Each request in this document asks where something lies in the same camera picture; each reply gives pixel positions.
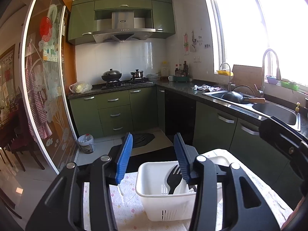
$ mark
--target kitchen faucet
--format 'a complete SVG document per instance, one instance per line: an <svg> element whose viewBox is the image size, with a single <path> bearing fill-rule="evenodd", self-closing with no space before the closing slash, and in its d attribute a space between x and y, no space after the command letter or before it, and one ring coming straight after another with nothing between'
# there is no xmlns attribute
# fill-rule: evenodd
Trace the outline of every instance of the kitchen faucet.
<svg viewBox="0 0 308 231"><path fill-rule="evenodd" d="M257 89L257 86L255 85L256 89L260 93L260 97L264 96L264 75L265 75L265 58L268 52L273 52L275 57L276 57L276 63L277 63L277 70L276 70L276 80L281 80L281 74L280 74L280 69L279 69L279 61L278 61L278 56L276 52L273 49L268 48L264 54L263 54L263 62L262 62L262 85L261 85L261 90Z"/></svg>
<svg viewBox="0 0 308 231"><path fill-rule="evenodd" d="M230 68L230 65L229 64L227 64L228 66L229 66L229 82L228 82L228 92L230 92L231 91L231 86L232 85L234 85L234 84L232 84L232 82L230 81L231 80L231 68Z"/></svg>

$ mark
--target red circle decoration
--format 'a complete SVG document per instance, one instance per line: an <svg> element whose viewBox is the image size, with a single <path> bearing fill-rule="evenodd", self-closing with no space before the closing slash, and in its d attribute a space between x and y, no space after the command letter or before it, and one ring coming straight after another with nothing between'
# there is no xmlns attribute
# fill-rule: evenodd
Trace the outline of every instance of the red circle decoration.
<svg viewBox="0 0 308 231"><path fill-rule="evenodd" d="M5 80L9 81L11 77L11 71L8 69L5 71Z"/></svg>
<svg viewBox="0 0 308 231"><path fill-rule="evenodd" d="M39 32L42 39L48 42L51 39L52 23L48 17L43 17L39 26Z"/></svg>

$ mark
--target black fork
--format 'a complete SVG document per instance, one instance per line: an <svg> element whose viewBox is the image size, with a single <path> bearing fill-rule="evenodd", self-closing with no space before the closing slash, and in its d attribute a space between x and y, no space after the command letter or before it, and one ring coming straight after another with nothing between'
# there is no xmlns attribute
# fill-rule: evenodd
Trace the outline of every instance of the black fork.
<svg viewBox="0 0 308 231"><path fill-rule="evenodd" d="M179 165L175 165L167 178L167 184L170 187L169 195L173 195L174 190L182 180L182 173Z"/></svg>

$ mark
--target floor mat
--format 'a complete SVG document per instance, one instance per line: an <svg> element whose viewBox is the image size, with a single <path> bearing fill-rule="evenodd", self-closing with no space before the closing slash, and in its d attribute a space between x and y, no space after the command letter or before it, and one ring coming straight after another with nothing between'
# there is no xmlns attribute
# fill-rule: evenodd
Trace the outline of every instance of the floor mat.
<svg viewBox="0 0 308 231"><path fill-rule="evenodd" d="M141 134L132 134L133 135L133 148L141 147L147 145L150 141L155 138L154 134L151 133L141 133Z"/></svg>
<svg viewBox="0 0 308 231"><path fill-rule="evenodd" d="M126 173L138 172L140 165L145 162L160 161L177 161L173 146L130 157Z"/></svg>

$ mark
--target stainless steel sink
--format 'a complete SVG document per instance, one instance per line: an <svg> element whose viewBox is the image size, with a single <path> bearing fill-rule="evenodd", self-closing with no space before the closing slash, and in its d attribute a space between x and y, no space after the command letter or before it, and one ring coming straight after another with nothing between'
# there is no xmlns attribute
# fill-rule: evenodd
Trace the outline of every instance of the stainless steel sink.
<svg viewBox="0 0 308 231"><path fill-rule="evenodd" d="M232 105L239 106L241 108L247 109L249 111L252 111L260 116L264 116L266 118L270 118L272 116L277 117L284 123L288 124L291 128L300 131L301 130L301 118L299 113L295 113L295 111L290 110L288 108L285 108L283 106L280 106L278 104L265 101L264 104L262 103L249 103L246 104L240 104L235 102L230 102L227 100L222 99L221 97L227 93L228 91L217 91L217 92L208 92L203 93L206 96L210 96L212 98L216 98L218 100L227 102Z"/></svg>

